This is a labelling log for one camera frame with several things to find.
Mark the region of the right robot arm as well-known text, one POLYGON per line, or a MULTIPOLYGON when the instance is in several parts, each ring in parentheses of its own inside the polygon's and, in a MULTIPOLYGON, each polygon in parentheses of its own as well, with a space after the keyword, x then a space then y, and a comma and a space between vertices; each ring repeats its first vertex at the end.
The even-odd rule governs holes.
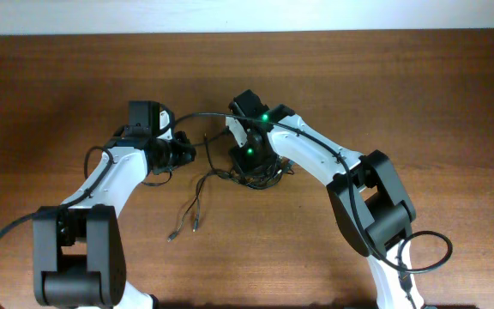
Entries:
POLYGON ((407 237, 416 211, 391 160, 343 148, 313 130, 291 108, 269 108, 250 90, 229 104, 227 119, 240 165, 252 171, 269 159, 289 159, 325 185, 346 242, 367 259, 380 308, 421 308, 407 237))

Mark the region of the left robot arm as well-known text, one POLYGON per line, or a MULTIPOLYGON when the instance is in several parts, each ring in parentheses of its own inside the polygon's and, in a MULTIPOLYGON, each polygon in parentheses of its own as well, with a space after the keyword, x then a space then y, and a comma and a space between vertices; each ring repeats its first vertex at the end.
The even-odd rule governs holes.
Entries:
POLYGON ((195 159, 164 105, 129 103, 129 122, 103 146, 99 165, 58 206, 33 218, 33 292, 57 308, 156 308, 157 298, 127 280, 117 219, 150 174, 170 173, 195 159))

